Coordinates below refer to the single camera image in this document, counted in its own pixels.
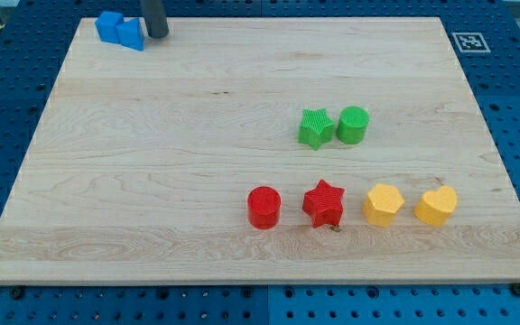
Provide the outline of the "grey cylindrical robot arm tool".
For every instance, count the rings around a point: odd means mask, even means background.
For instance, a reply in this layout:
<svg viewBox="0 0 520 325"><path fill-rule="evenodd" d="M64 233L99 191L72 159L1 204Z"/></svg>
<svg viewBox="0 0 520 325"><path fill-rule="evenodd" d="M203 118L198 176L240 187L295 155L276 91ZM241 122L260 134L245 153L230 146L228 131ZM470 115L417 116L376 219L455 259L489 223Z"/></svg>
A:
<svg viewBox="0 0 520 325"><path fill-rule="evenodd" d="M169 26L163 0L141 0L140 3L148 35L155 39L165 38Z"/></svg>

